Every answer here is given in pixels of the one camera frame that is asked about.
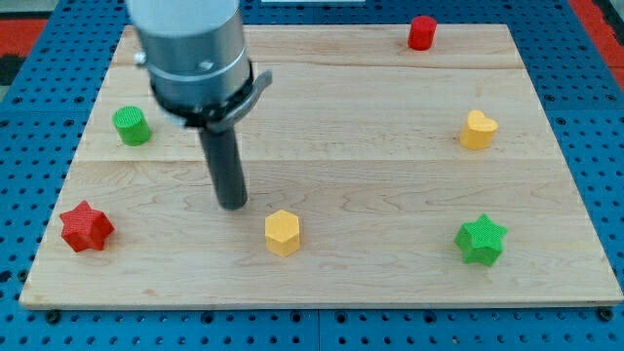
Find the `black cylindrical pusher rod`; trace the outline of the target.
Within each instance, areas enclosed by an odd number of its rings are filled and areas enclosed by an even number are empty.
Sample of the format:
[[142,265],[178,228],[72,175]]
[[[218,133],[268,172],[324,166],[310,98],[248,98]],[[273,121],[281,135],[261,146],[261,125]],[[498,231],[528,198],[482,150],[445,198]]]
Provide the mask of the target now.
[[199,135],[219,205],[228,211],[241,209],[248,192],[234,130],[217,134],[201,129]]

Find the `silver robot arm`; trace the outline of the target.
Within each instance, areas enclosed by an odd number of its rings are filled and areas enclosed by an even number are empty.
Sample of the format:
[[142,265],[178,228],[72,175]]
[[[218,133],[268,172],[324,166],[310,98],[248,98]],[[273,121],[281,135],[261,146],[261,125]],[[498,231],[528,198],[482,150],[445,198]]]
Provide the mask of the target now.
[[163,112],[198,131],[219,205],[238,210],[248,192],[235,136],[272,83],[254,74],[237,0],[127,0],[152,95]]

